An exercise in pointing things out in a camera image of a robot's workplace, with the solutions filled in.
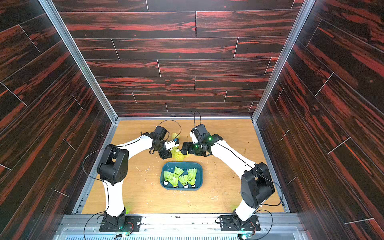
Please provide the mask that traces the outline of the yellow shuttlecock four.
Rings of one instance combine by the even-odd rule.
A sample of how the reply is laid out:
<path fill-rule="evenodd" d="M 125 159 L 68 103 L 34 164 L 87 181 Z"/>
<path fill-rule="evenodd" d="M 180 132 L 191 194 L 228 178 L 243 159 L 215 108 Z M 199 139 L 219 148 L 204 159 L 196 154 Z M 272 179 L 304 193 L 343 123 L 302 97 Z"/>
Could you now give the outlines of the yellow shuttlecock four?
<path fill-rule="evenodd" d="M 188 175 L 182 175 L 179 177 L 179 182 L 183 185 L 183 188 L 185 189 L 189 188 L 187 180 L 188 180 Z"/>

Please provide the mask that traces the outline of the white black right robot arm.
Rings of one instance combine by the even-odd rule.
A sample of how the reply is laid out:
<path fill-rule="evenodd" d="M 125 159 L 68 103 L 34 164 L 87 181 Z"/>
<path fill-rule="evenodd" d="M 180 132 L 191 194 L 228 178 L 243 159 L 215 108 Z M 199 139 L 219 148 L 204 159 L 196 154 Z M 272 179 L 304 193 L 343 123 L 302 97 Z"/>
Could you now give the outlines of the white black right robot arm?
<path fill-rule="evenodd" d="M 183 155 L 214 156 L 230 167 L 241 179 L 240 205 L 233 211 L 233 221 L 246 224 L 257 209 L 275 193 L 269 168 L 264 163 L 255 163 L 242 156 L 215 134 L 203 142 L 184 142 Z"/>

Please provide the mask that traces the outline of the yellow shuttlecock seven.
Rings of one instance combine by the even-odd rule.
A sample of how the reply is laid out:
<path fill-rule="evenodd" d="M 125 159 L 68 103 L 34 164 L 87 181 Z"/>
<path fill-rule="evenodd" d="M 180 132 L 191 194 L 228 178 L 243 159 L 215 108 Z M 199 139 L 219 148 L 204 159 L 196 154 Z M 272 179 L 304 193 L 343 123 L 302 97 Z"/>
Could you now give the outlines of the yellow shuttlecock seven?
<path fill-rule="evenodd" d="M 192 178 L 192 179 L 188 178 L 187 183 L 191 186 L 191 188 L 196 187 L 196 179 L 195 178 Z"/>

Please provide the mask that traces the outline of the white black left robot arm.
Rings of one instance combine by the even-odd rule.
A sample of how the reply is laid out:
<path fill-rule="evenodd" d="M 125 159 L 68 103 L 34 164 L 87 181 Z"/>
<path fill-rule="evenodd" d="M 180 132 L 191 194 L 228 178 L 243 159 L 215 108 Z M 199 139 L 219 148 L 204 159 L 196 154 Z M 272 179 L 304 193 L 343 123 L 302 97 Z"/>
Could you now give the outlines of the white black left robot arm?
<path fill-rule="evenodd" d="M 179 139 L 167 142 L 156 137 L 155 133 L 145 133 L 125 144 L 117 146 L 109 144 L 104 149 L 97 173 L 104 182 L 107 215 L 118 217 L 126 213 L 123 203 L 123 181 L 128 174 L 130 158 L 143 151 L 153 150 L 159 152 L 162 159 L 168 159 L 172 157 L 171 149 L 180 145 Z"/>

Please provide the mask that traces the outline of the yellow shuttlecock two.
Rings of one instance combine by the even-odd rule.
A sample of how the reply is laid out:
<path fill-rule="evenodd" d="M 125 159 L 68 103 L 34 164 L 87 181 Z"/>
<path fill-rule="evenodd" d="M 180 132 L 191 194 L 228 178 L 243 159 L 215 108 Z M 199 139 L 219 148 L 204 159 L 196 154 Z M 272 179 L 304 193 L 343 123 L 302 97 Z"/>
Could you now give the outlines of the yellow shuttlecock two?
<path fill-rule="evenodd" d="M 184 173 L 184 170 L 178 168 L 178 167 L 175 167 L 174 168 L 174 175 L 176 178 L 180 177 L 182 174 Z"/>

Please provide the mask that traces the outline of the yellow shuttlecock one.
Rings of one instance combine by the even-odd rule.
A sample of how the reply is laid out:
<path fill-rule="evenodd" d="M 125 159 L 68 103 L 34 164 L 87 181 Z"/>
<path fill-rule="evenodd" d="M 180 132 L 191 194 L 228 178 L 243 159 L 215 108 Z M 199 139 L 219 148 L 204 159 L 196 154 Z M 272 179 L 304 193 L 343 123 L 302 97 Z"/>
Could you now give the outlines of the yellow shuttlecock one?
<path fill-rule="evenodd" d="M 194 169 L 188 169 L 188 170 L 187 170 L 189 181 L 191 181 L 191 180 L 195 180 L 195 179 L 196 179 L 197 171 L 198 171 L 198 170 L 197 170 L 196 168 L 194 168 Z"/>

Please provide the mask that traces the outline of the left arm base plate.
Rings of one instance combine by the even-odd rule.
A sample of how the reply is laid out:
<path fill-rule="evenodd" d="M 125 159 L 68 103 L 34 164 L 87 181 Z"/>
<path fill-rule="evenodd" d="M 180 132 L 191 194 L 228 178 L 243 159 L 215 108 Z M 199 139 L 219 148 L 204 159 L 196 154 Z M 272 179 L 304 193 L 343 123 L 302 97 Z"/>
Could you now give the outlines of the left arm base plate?
<path fill-rule="evenodd" d="M 124 215 L 112 217 L 104 214 L 100 226 L 100 232 L 139 232 L 142 223 L 142 216 Z"/>

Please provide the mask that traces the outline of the yellow shuttlecock three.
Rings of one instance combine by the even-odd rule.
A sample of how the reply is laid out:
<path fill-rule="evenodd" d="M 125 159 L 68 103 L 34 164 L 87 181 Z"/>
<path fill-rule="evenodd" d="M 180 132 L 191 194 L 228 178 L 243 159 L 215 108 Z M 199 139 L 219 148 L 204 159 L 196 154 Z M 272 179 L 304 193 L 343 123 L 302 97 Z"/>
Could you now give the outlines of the yellow shuttlecock three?
<path fill-rule="evenodd" d="M 164 185 L 167 186 L 170 183 L 170 180 L 173 179 L 174 174 L 169 171 L 164 171 Z"/>

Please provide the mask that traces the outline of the yellow shuttlecock six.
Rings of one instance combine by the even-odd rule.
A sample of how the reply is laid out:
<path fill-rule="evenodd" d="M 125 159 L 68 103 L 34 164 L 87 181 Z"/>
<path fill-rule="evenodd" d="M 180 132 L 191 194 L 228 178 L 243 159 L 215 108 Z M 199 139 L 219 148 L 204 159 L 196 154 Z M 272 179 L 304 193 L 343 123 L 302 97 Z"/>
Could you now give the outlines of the yellow shuttlecock six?
<path fill-rule="evenodd" d="M 179 178 L 172 177 L 171 179 L 169 179 L 169 183 L 173 186 L 173 188 L 178 188 Z"/>

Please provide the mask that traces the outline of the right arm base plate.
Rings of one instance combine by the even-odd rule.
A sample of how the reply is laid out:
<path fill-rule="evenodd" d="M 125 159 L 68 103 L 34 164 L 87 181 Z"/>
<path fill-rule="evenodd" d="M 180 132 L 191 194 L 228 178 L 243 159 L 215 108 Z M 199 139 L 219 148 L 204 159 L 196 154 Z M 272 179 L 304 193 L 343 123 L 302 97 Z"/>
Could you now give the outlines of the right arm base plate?
<path fill-rule="evenodd" d="M 221 215 L 215 220 L 215 222 L 220 225 L 222 232 L 257 232 L 261 230 L 259 219 L 256 215 L 252 215 L 246 221 L 242 221 L 239 217 L 234 215 Z"/>

